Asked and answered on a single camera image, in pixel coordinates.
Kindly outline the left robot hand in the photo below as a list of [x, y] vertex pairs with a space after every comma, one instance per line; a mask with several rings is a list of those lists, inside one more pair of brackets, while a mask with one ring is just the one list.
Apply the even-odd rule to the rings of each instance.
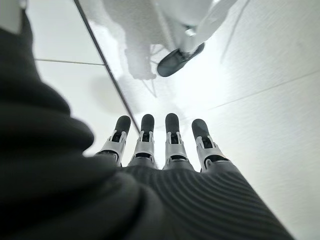
[[127, 167], [131, 120], [121, 116], [105, 146], [43, 83], [24, 0], [0, 3], [0, 237], [3, 240], [290, 240], [292, 235], [202, 119], [192, 123], [201, 164], [183, 149], [178, 117], [165, 126], [166, 163], [151, 151], [154, 119], [143, 117]]

